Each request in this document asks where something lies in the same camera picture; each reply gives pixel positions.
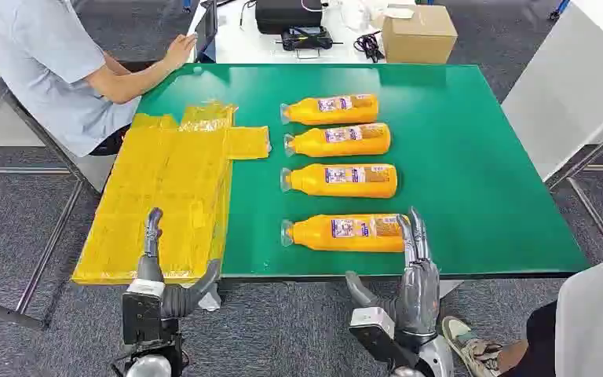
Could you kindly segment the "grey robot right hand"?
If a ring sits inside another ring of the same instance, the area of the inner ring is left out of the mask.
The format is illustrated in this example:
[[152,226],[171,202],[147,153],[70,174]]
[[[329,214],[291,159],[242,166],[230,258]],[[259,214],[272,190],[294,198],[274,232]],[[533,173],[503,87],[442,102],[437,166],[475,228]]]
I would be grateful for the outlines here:
[[408,215],[397,215],[397,223],[404,241],[404,272],[398,296],[385,299],[373,294],[353,271],[345,273],[345,281],[358,306],[385,310],[395,324],[397,342],[417,346],[437,336],[439,271],[431,259],[426,224],[420,213],[411,207]]

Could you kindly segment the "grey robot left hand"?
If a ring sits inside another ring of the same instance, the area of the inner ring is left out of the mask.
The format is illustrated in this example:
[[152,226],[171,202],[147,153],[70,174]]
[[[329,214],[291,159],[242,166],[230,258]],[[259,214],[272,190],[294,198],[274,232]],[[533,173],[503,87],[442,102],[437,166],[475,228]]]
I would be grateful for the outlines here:
[[150,280],[163,285],[161,294],[161,318],[182,318],[189,315],[200,300],[217,283],[220,277],[222,261],[220,258],[211,259],[206,272],[191,286],[182,287],[179,284],[166,286],[163,272],[159,264],[159,238],[163,231],[159,227],[163,211],[153,207],[148,214],[145,227],[144,253],[137,267],[137,279]]

